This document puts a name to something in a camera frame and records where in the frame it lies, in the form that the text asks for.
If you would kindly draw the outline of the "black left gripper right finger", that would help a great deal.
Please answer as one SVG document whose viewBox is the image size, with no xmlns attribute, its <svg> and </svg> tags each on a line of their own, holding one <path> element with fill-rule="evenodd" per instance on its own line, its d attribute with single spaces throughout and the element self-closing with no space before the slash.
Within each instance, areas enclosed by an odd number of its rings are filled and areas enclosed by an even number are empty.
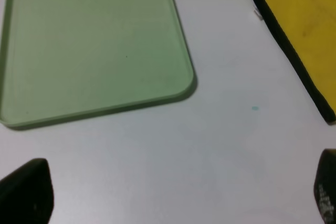
<svg viewBox="0 0 336 224">
<path fill-rule="evenodd" d="M 335 149 L 325 149 L 314 181 L 314 198 L 324 223 L 335 223 Z"/>
</svg>

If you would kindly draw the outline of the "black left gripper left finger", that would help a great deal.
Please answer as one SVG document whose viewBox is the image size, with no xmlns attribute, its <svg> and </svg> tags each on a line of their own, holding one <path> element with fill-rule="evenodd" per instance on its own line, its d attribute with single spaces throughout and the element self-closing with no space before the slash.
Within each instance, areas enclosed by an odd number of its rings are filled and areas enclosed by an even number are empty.
<svg viewBox="0 0 336 224">
<path fill-rule="evenodd" d="M 1 223 L 49 223 L 53 208 L 45 158 L 34 158 L 1 179 Z"/>
</svg>

